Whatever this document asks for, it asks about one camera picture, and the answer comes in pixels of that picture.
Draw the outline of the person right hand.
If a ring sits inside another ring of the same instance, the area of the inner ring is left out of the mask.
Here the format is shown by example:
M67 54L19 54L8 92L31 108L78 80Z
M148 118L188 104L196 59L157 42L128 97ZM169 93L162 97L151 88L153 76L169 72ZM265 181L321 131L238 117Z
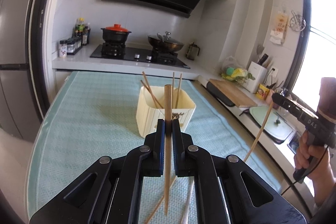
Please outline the person right hand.
M304 131L302 137L299 138L299 148L294 156L296 169L308 169L308 159L315 157L319 164L316 169L308 175L313 181L315 196L318 191L329 191L335 185L335 177L330 165L329 150L317 145L308 145L308 131Z

